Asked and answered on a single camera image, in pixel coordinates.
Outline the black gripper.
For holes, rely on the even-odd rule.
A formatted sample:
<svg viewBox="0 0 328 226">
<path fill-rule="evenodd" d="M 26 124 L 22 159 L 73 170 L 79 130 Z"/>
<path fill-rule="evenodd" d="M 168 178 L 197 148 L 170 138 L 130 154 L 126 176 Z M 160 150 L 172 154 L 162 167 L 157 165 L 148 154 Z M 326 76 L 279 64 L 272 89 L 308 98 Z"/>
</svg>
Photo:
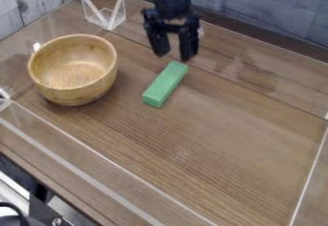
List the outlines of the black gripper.
<svg viewBox="0 0 328 226">
<path fill-rule="evenodd" d="M 168 34 L 178 34 L 184 61 L 197 55 L 200 17 L 193 11 L 192 3 L 192 0 L 154 0 L 154 8 L 142 11 L 144 28 L 158 57 L 164 57 L 170 51 Z"/>
</svg>

